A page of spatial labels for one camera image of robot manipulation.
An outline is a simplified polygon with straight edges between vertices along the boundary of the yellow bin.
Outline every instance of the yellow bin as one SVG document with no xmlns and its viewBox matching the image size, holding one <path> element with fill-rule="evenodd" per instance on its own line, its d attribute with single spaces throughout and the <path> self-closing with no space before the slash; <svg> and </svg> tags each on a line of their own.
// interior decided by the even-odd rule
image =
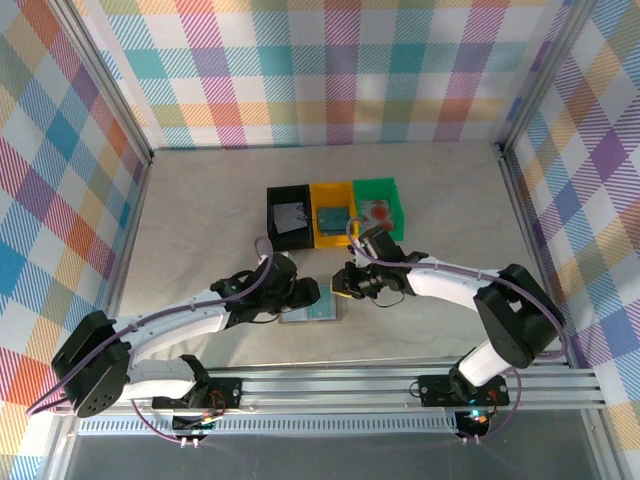
<svg viewBox="0 0 640 480">
<path fill-rule="evenodd" d="M 352 182 L 339 183 L 312 183 L 311 190 L 311 210 L 313 220 L 313 238 L 316 248 L 327 247 L 346 247 L 349 245 L 347 235 L 331 235 L 323 237 L 318 228 L 318 208 L 323 207 L 348 207 L 349 216 L 351 218 L 358 216 L 356 208 L 356 200 L 353 195 Z M 360 234 L 359 226 L 356 224 L 354 232 L 355 237 Z"/>
</svg>

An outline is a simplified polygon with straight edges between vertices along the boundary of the black bracket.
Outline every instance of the black bracket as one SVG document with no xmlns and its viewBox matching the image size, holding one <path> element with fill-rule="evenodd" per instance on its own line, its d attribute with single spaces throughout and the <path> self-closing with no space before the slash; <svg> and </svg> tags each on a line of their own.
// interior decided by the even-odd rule
<svg viewBox="0 0 640 480">
<path fill-rule="evenodd" d="M 101 311 L 86 315 L 51 361 L 56 376 L 63 378 L 112 337 L 116 333 L 114 323 Z M 64 386 L 78 418 L 98 415 L 118 400 L 127 383 L 130 348 L 128 342 L 111 342 Z"/>
<path fill-rule="evenodd" d="M 421 375 L 418 377 L 418 390 L 423 407 L 475 408 L 509 405 L 507 384 L 499 375 L 489 380 L 483 387 L 478 387 L 468 402 L 455 394 L 451 388 L 449 375 Z"/>
<path fill-rule="evenodd" d="M 456 426 L 458 432 L 456 436 L 460 438 L 483 437 L 489 433 L 489 426 L 491 422 L 489 419 L 480 421 L 478 418 L 474 418 L 468 412 L 455 412 Z"/>
<path fill-rule="evenodd" d="M 225 410 L 240 408 L 242 399 L 241 378 L 215 378 L 198 381 L 193 389 L 180 399 L 154 397 L 151 408 L 154 410 L 174 409 L 215 409 Z"/>
<path fill-rule="evenodd" d="M 532 295 L 564 326 L 560 310 L 526 268 L 511 264 L 499 273 L 501 279 Z M 491 346 L 513 367 L 527 368 L 558 336 L 553 324 L 538 307 L 500 283 L 492 282 L 478 289 L 473 301 Z M 518 301 L 520 307 L 514 310 Z"/>
</svg>

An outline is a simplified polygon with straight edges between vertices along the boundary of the vent grille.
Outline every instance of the vent grille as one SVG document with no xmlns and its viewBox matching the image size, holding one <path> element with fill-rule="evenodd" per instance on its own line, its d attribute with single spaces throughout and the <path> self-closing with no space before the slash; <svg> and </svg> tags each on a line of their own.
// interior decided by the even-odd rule
<svg viewBox="0 0 640 480">
<path fill-rule="evenodd" d="M 150 423 L 171 432 L 171 417 L 156 416 Z M 215 423 L 209 434 L 371 434 L 442 433 L 456 428 L 455 416 L 448 413 L 367 414 L 367 415 L 230 415 Z M 152 432 L 131 416 L 96 416 L 81 422 L 79 435 L 141 435 Z"/>
</svg>

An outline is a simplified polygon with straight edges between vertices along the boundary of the blue item in yellow bin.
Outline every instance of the blue item in yellow bin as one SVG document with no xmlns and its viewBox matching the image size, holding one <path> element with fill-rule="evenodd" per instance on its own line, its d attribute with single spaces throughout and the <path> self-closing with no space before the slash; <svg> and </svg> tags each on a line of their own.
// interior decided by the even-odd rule
<svg viewBox="0 0 640 480">
<path fill-rule="evenodd" d="M 316 212 L 318 229 L 323 236 L 344 235 L 349 221 L 347 207 L 322 207 Z"/>
</svg>

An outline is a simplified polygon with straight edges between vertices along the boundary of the red object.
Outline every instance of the red object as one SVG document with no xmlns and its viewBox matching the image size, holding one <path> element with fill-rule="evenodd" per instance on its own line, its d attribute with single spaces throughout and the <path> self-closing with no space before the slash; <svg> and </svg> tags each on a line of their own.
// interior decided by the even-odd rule
<svg viewBox="0 0 640 480">
<path fill-rule="evenodd" d="M 373 215 L 373 218 L 375 218 L 376 220 L 384 220 L 385 218 L 389 217 L 390 213 L 391 212 L 389 212 L 388 208 L 381 206 L 376 206 L 371 209 L 371 215 Z"/>
<path fill-rule="evenodd" d="M 393 230 L 393 223 L 391 223 L 389 220 L 382 220 L 380 223 L 378 223 L 378 225 L 384 228 L 387 232 Z"/>
</svg>

